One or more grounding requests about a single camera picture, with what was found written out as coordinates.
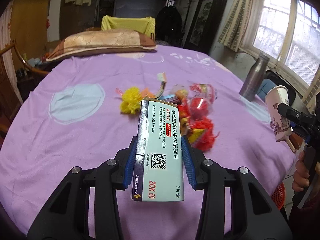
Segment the person right hand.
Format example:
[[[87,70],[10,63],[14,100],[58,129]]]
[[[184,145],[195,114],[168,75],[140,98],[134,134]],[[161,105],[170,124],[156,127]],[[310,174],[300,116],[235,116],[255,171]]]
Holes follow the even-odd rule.
[[[295,166],[296,170],[293,174],[292,188],[294,192],[302,192],[305,187],[310,185],[310,181],[309,181],[310,172],[306,168],[303,162],[304,158],[305,158],[305,152],[302,151],[298,156],[298,161],[296,162],[296,166]],[[319,168],[320,168],[320,165],[318,162],[315,167],[315,171],[318,174],[318,181],[316,185],[313,187],[312,193],[310,194],[311,198],[319,193],[319,172],[320,172]]]

